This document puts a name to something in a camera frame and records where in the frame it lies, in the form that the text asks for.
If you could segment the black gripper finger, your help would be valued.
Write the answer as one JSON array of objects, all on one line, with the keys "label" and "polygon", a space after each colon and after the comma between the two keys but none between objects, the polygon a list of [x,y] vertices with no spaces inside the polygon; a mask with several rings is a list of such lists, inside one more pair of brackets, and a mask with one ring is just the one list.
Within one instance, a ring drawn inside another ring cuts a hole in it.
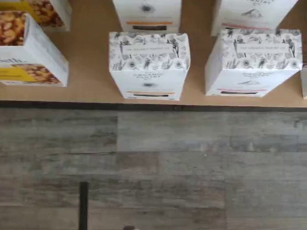
[{"label": "black gripper finger", "polygon": [[88,230],[88,182],[80,182],[80,230]]}]

